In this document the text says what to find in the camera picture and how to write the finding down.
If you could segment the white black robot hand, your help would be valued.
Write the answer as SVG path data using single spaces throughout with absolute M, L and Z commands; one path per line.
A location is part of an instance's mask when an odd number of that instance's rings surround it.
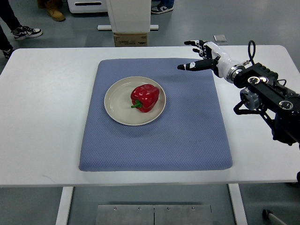
M 201 71 L 211 69 L 217 77 L 233 83 L 235 75 L 245 69 L 241 63 L 232 60 L 224 49 L 213 42 L 191 40 L 185 41 L 184 44 L 194 46 L 193 51 L 198 53 L 202 59 L 178 65 L 177 69 L 179 70 Z

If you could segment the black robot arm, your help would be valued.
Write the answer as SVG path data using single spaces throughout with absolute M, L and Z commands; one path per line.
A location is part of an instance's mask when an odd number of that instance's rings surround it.
M 261 63 L 254 63 L 255 43 L 248 43 L 251 66 L 231 75 L 240 88 L 240 102 L 234 107 L 237 115 L 259 114 L 271 128 L 273 139 L 288 145 L 300 141 L 300 96 L 281 84 L 278 74 Z

